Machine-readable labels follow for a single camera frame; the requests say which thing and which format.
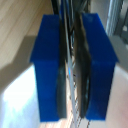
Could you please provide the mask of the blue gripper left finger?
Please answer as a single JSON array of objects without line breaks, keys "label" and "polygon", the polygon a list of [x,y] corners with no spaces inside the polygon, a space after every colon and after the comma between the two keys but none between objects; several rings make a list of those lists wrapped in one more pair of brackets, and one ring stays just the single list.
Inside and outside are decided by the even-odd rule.
[{"label": "blue gripper left finger", "polygon": [[44,15],[30,61],[34,64],[41,121],[66,117],[66,46],[58,15]]}]

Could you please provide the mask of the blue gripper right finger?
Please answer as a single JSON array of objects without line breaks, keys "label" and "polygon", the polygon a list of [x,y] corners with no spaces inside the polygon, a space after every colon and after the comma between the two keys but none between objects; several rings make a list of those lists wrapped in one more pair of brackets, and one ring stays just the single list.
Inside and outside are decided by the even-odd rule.
[{"label": "blue gripper right finger", "polygon": [[104,120],[117,55],[97,13],[76,13],[74,32],[80,117]]}]

